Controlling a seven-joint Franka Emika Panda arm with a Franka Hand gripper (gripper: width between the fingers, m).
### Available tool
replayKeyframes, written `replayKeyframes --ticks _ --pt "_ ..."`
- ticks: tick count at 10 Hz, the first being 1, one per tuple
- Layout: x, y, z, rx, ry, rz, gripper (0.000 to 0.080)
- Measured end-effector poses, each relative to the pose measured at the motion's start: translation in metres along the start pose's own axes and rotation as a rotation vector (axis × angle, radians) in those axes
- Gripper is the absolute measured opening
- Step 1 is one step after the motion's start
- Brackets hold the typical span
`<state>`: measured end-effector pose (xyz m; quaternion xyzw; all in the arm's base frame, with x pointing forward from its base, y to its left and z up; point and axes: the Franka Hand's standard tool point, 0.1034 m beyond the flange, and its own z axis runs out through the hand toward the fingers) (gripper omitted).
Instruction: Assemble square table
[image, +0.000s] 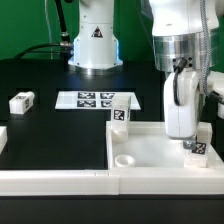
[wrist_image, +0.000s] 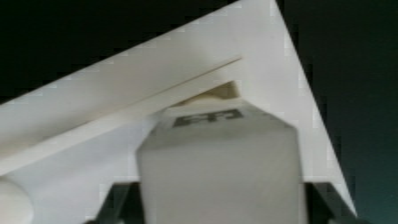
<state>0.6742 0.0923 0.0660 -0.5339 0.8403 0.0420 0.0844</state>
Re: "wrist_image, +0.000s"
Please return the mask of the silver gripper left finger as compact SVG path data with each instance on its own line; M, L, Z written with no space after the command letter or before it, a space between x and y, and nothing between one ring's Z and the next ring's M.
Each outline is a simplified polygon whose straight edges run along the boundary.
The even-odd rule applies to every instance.
M142 224L140 186L136 182L111 185L95 218L85 224Z

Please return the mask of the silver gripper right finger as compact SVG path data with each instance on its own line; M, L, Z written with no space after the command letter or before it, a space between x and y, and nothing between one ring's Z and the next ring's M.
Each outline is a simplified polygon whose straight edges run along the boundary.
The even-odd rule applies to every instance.
M305 184L309 224L371 224L360 219L328 182Z

